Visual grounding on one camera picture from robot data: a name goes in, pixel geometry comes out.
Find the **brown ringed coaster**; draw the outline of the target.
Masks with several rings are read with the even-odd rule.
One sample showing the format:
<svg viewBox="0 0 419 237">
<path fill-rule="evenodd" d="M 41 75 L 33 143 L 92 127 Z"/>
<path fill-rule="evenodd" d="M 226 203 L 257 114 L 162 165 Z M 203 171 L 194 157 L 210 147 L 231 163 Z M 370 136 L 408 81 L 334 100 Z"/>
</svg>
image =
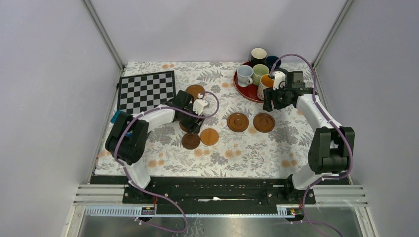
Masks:
<svg viewBox="0 0 419 237">
<path fill-rule="evenodd" d="M 275 127 L 275 119 L 267 113 L 259 113 L 253 118 L 253 126 L 262 133 L 268 133 Z"/>
<path fill-rule="evenodd" d="M 243 132 L 249 126 L 249 119 L 242 113 L 232 113 L 227 118 L 227 126 L 234 132 Z"/>
<path fill-rule="evenodd" d="M 184 131 L 186 133 L 189 133 L 189 129 L 186 126 L 184 126 L 183 123 L 180 122 L 179 123 L 179 126 L 180 126 L 180 128 L 181 128 L 182 131 Z"/>
<path fill-rule="evenodd" d="M 191 94 L 196 100 L 198 99 L 198 95 L 204 93 L 205 90 L 201 85 L 193 84 L 186 88 L 186 92 Z"/>
</svg>

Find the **floral mug orange inside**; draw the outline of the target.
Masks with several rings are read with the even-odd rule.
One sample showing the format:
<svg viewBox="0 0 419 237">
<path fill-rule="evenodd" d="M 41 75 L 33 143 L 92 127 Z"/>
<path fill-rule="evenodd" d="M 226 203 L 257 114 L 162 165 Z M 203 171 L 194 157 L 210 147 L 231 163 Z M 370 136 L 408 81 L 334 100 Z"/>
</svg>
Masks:
<svg viewBox="0 0 419 237">
<path fill-rule="evenodd" d="M 265 74 L 260 78 L 260 83 L 257 89 L 257 96 L 260 100 L 264 100 L 264 90 L 271 88 L 274 84 L 274 80 L 269 77 L 269 74 Z"/>
</svg>

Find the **dark walnut coaster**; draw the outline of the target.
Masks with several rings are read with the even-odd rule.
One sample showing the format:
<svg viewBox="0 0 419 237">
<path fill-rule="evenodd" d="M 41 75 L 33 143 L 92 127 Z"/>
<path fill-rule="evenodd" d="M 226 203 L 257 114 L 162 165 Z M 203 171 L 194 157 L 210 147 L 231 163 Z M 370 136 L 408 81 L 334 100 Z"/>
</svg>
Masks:
<svg viewBox="0 0 419 237">
<path fill-rule="evenodd" d="M 193 150 L 200 145 L 201 139 L 198 134 L 187 133 L 182 137 L 181 144 L 188 150 Z"/>
</svg>

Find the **light wood coaster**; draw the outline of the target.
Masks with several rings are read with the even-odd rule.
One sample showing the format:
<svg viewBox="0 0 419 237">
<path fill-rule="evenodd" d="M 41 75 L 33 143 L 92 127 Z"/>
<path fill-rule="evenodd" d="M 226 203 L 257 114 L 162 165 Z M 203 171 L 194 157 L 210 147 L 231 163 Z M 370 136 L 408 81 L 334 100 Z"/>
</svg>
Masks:
<svg viewBox="0 0 419 237">
<path fill-rule="evenodd" d="M 212 146 L 218 142 L 219 134 L 215 129 L 207 128 L 201 132 L 200 139 L 204 145 Z"/>
</svg>

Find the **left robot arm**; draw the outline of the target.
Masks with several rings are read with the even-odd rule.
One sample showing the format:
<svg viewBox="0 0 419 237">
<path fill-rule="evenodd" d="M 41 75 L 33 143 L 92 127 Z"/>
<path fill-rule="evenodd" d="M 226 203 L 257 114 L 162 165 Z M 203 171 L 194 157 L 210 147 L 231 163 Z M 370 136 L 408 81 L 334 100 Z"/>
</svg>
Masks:
<svg viewBox="0 0 419 237">
<path fill-rule="evenodd" d="M 128 114 L 117 111 L 114 114 L 105 148 L 123 167 L 129 183 L 136 187 L 134 196 L 140 202 L 147 203 L 153 198 L 153 190 L 148 186 L 151 177 L 145 166 L 140 164 L 149 134 L 175 121 L 186 132 L 197 134 L 205 120 L 204 108 L 208 105 L 204 95 L 201 92 L 195 98 L 181 90 L 174 98 L 145 112 Z"/>
</svg>

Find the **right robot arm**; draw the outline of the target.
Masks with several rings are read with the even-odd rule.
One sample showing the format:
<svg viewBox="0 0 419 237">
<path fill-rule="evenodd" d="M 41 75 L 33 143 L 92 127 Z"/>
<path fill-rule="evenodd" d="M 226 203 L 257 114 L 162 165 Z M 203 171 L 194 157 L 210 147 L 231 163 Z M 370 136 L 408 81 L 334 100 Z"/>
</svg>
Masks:
<svg viewBox="0 0 419 237">
<path fill-rule="evenodd" d="M 271 112 L 294 106 L 308 121 L 314 136 L 308 152 L 308 163 L 289 178 L 283 190 L 284 199 L 296 203 L 303 191 L 323 179 L 346 178 L 352 169 L 355 133 L 353 128 L 337 122 L 321 104 L 312 87 L 306 87 L 301 72 L 274 71 L 268 77 L 272 87 L 263 91 L 263 109 Z"/>
</svg>

